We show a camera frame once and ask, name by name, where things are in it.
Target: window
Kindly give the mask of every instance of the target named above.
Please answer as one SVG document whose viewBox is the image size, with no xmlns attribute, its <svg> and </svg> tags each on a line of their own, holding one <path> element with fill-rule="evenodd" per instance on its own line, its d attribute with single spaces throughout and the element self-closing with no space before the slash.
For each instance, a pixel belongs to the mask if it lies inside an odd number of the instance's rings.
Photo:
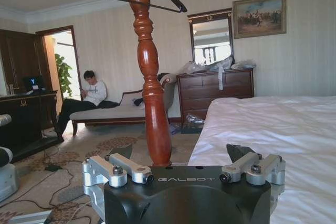
<svg viewBox="0 0 336 224">
<path fill-rule="evenodd" d="M 230 42 L 195 46 L 196 64 L 209 65 L 231 55 Z"/>
</svg>

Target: wooden leg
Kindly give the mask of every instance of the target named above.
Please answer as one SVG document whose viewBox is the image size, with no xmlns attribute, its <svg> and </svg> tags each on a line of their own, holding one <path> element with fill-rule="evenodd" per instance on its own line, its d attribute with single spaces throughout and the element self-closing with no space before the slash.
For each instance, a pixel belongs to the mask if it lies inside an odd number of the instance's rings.
<svg viewBox="0 0 336 224">
<path fill-rule="evenodd" d="M 135 0 L 149 3 L 150 0 Z M 163 89 L 157 80 L 159 70 L 158 53 L 153 43 L 153 22 L 149 19 L 149 7 L 131 3 L 135 22 L 135 33 L 139 37 L 138 63 L 144 76 L 142 97 L 146 112 L 147 145 L 154 166 L 168 166 L 172 140 L 163 104 Z"/>
<path fill-rule="evenodd" d="M 53 104 L 52 104 L 52 107 L 51 107 L 51 110 L 50 110 L 50 112 L 51 112 L 51 120 L 52 120 L 52 124 L 54 125 L 54 129 L 55 129 L 55 131 L 56 131 L 56 134 L 57 134 L 57 137 L 58 137 L 58 140 L 60 141 L 60 142 L 63 142 L 64 141 L 64 139 L 63 139 L 63 137 L 62 137 L 62 133 L 60 132 L 60 130 L 59 130 L 59 128 L 58 128 L 58 126 L 57 126 L 57 120 L 56 120 L 56 96 L 54 97 L 54 102 L 53 102 Z"/>
<path fill-rule="evenodd" d="M 78 129 L 78 124 L 75 121 L 72 121 L 72 127 L 73 127 L 73 132 L 72 135 L 76 136 L 77 134 L 77 129 Z"/>
</svg>

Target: carpet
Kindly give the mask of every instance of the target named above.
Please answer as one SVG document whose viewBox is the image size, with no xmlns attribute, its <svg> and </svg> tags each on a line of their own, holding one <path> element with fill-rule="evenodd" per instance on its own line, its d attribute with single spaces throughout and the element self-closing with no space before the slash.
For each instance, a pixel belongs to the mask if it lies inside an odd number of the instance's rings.
<svg viewBox="0 0 336 224">
<path fill-rule="evenodd" d="M 131 160 L 151 165 L 144 125 L 84 127 L 79 125 L 77 136 L 72 137 L 71 126 L 64 134 L 65 141 L 39 152 L 14 165 L 20 176 L 19 190 L 0 203 L 0 223 L 5 224 L 17 215 L 52 210 L 51 223 L 66 224 L 73 213 L 89 197 L 83 194 L 82 161 L 88 156 L 106 156 L 111 152 L 125 151 Z M 198 135 L 172 136 L 173 165 L 186 164 Z M 55 171 L 45 170 L 50 164 L 59 166 Z M 90 204 L 83 206 L 71 223 L 96 224 L 99 216 Z"/>
</svg>

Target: mirror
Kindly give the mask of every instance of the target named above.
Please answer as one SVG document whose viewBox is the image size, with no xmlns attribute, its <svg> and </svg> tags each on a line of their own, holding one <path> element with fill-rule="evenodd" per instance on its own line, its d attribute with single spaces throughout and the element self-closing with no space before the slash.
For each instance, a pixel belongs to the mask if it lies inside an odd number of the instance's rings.
<svg viewBox="0 0 336 224">
<path fill-rule="evenodd" d="M 188 15 L 193 61 L 210 65 L 233 57 L 232 9 Z"/>
</svg>

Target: black bag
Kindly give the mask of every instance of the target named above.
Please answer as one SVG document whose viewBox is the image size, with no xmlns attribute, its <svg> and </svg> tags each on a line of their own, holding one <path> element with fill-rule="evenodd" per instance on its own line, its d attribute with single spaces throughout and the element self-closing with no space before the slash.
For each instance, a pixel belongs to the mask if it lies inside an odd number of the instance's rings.
<svg viewBox="0 0 336 224">
<path fill-rule="evenodd" d="M 112 101 L 102 101 L 99 103 L 97 106 L 100 109 L 110 109 L 119 106 L 117 102 L 112 102 Z"/>
</svg>

